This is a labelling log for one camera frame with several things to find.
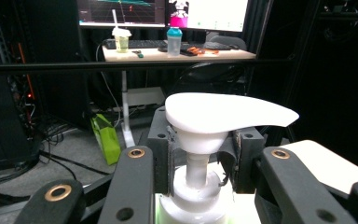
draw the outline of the computer monitor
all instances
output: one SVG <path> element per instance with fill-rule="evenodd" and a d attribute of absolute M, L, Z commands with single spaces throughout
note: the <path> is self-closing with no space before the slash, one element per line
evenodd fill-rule
<path fill-rule="evenodd" d="M 242 32 L 248 0 L 167 0 L 168 26 Z"/>
<path fill-rule="evenodd" d="M 79 25 L 82 28 L 165 27 L 166 0 L 77 0 Z"/>

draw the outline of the keyboard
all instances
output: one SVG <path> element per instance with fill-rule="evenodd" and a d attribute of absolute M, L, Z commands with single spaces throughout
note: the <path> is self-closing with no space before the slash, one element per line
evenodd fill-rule
<path fill-rule="evenodd" d="M 116 49 L 114 39 L 105 40 L 104 45 L 107 49 Z M 197 44 L 182 43 L 181 49 L 189 49 L 196 47 L 197 49 L 217 49 L 217 50 L 231 50 L 230 46 L 220 44 L 217 42 L 205 42 Z M 164 40 L 130 40 L 129 49 L 157 49 L 167 48 L 167 43 Z"/>

